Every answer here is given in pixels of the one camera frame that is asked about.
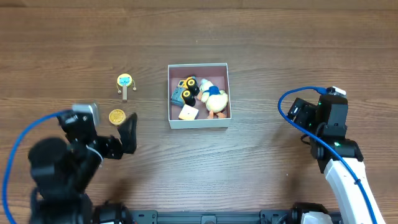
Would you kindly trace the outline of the round yellow wheel toy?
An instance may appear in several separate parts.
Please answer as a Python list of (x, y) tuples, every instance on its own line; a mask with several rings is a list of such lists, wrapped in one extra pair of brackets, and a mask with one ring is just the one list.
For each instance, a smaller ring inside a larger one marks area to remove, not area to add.
[(115, 126), (121, 125), (126, 120), (126, 114), (121, 109), (112, 110), (108, 116), (109, 122)]

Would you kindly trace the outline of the colourful puzzle cube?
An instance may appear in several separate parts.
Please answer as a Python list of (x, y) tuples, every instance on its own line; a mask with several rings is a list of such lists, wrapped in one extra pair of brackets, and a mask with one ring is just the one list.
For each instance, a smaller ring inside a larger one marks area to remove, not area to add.
[(184, 105), (178, 118), (181, 120), (194, 120), (198, 116), (198, 112), (198, 109), (189, 105)]

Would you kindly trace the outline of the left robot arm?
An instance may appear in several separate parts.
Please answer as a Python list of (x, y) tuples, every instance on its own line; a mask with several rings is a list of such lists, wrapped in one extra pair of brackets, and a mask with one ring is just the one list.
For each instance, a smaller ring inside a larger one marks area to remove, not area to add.
[(71, 110), (57, 116), (66, 140), (47, 138), (29, 151), (30, 223), (132, 223), (129, 209), (106, 202), (94, 207), (85, 190), (105, 159), (120, 160), (137, 147), (137, 114), (118, 127), (120, 137), (99, 136), (92, 112)]

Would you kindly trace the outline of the white cardboard box pink inside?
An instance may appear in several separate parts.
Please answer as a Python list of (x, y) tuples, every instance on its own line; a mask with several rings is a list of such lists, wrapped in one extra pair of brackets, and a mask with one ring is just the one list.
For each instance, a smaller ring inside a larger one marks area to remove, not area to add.
[(191, 128), (227, 128), (231, 121), (231, 105), (227, 104), (224, 114), (225, 118), (213, 120), (206, 119), (208, 111), (203, 103), (197, 101), (195, 108), (198, 114), (194, 120), (182, 120), (178, 116), (182, 107), (172, 103), (172, 94), (177, 85), (188, 77), (195, 77), (196, 81), (202, 79), (211, 81), (222, 90), (229, 90), (229, 73), (227, 63), (195, 63), (195, 64), (176, 64), (168, 66), (168, 113), (169, 123), (172, 129), (191, 129)]

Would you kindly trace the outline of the plush duck blue scarf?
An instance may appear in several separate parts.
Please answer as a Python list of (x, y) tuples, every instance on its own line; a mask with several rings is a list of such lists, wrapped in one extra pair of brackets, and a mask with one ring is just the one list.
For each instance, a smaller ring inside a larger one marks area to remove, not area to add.
[(198, 100), (205, 104), (208, 110), (207, 119), (227, 118), (224, 110), (227, 107), (229, 96), (224, 90), (220, 90), (211, 81), (203, 78), (200, 82)]

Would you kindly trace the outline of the yellow grey toy truck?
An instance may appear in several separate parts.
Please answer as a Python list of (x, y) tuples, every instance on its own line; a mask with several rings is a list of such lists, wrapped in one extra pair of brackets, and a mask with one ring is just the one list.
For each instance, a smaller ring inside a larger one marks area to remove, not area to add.
[(181, 108), (185, 105), (195, 106), (195, 97), (199, 94), (200, 89), (195, 76), (187, 77), (184, 80), (180, 80), (171, 94), (171, 104), (180, 106)]

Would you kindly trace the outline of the wooden rattle drum toy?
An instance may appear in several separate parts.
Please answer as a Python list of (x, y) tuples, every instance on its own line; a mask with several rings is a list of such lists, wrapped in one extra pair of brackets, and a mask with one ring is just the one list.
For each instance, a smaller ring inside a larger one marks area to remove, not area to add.
[(136, 91), (136, 83), (132, 76), (128, 73), (122, 73), (118, 76), (116, 80), (116, 87), (118, 89), (118, 94), (122, 95), (122, 101), (127, 102), (127, 89), (131, 86), (133, 91)]

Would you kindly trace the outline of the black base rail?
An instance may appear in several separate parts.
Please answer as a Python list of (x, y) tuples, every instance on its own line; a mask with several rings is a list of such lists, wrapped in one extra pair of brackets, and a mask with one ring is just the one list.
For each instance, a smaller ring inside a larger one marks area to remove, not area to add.
[(224, 224), (224, 223), (300, 223), (289, 221), (290, 210), (261, 210), (260, 212), (158, 212), (132, 210), (133, 223), (153, 224)]

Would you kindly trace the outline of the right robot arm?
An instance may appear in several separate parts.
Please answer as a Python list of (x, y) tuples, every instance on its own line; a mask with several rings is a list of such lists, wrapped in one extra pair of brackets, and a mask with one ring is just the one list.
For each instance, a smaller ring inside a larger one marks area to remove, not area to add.
[(344, 96), (320, 95), (317, 104), (296, 98), (287, 117), (310, 133), (310, 153), (336, 197), (343, 223), (384, 223), (361, 150), (346, 137), (347, 114)]

